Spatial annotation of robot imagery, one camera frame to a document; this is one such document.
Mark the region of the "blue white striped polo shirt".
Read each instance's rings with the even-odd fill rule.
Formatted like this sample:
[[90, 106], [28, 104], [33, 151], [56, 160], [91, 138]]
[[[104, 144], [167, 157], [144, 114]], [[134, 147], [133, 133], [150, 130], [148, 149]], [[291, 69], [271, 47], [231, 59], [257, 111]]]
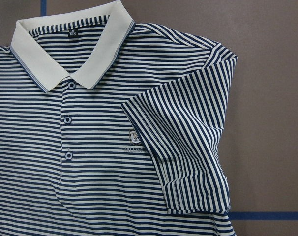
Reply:
[[237, 56], [117, 0], [0, 46], [0, 236], [233, 236], [218, 157]]

